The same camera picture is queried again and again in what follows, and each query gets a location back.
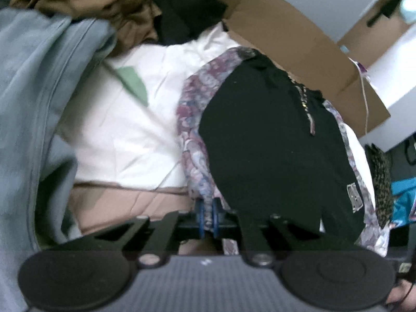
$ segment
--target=floral garment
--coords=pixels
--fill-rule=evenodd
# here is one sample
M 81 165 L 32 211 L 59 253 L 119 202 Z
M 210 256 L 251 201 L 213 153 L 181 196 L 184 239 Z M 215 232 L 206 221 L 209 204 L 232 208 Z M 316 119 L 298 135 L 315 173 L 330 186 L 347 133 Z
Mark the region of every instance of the floral garment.
M 205 144 L 198 133 L 203 111 L 209 101 L 218 91 L 225 79 L 245 59 L 256 55 L 255 50 L 246 47 L 228 49 L 222 55 L 205 64 L 196 74 L 189 77 L 186 82 L 178 104 L 178 132 L 182 146 L 182 163 L 186 181 L 188 183 L 191 198 L 203 198 L 205 206 L 205 228 L 212 227 L 212 199 L 221 198 L 224 208 L 229 208 L 209 172 L 209 161 Z M 347 132 L 341 115 L 334 109 L 329 101 L 324 102 L 325 108 L 336 118 L 345 144 L 349 164 L 353 169 L 358 184 L 363 194 L 365 205 L 365 228 L 357 240 L 357 244 L 377 251 L 382 231 L 367 187 L 365 186 L 355 165 L 354 156 L 349 146 Z M 235 241 L 227 240 L 223 244 L 226 254 L 237 254 L 238 248 Z

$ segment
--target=white cable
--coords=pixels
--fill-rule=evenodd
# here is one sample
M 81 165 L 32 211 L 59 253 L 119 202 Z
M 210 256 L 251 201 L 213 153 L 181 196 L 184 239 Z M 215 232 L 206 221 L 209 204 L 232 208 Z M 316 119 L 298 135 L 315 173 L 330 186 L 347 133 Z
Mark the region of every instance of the white cable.
M 367 103 L 367 95 L 365 94 L 365 88 L 364 88 L 364 79 L 363 79 L 363 74 L 361 72 L 361 68 L 359 67 L 358 63 L 356 61 L 354 61 L 352 58 L 350 58 L 350 61 L 352 63 L 354 63 L 354 65 L 357 67 L 358 69 L 358 74 L 360 75 L 360 80 L 361 80 L 361 89 L 363 91 L 363 97 L 364 97 L 364 104 L 365 104 L 365 127 L 364 127 L 364 133 L 367 136 L 367 131 L 368 131 L 368 117 L 369 117 L 369 110 L 368 110 L 368 103 Z

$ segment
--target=drawstring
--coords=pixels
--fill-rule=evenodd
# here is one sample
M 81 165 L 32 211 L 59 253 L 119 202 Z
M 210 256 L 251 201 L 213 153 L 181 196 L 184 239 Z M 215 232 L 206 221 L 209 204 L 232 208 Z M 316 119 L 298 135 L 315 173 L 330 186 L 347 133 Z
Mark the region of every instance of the drawstring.
M 308 120 L 309 120 L 309 132 L 312 136 L 315 136 L 315 121 L 313 120 L 312 115 L 309 113 L 306 87 L 305 86 L 295 86 L 295 87 L 297 91 L 299 91 L 300 101 L 302 102 L 302 107 L 305 110 L 306 116 L 308 117 Z

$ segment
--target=black circular cover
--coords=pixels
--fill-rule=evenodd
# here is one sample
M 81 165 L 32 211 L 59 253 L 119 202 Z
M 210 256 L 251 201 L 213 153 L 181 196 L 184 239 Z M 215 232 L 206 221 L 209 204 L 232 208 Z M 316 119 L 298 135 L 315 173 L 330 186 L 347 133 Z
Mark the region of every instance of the black circular cover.
M 117 251 L 43 251 L 26 260 L 18 275 L 28 305 L 44 311 L 97 308 L 129 279 L 129 263 Z
M 395 280 L 391 265 L 368 250 L 294 252 L 283 262 L 281 276 L 301 300 L 334 311 L 384 302 Z

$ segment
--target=light blue jeans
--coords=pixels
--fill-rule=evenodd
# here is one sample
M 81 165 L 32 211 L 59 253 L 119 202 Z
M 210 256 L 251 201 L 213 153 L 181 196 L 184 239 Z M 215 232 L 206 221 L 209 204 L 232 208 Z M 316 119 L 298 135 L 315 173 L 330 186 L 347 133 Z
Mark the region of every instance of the light blue jeans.
M 107 21 L 0 11 L 1 312 L 28 308 L 17 274 L 40 249 L 36 233 L 57 243 L 79 236 L 67 212 L 76 159 L 55 128 L 76 85 L 114 44 Z

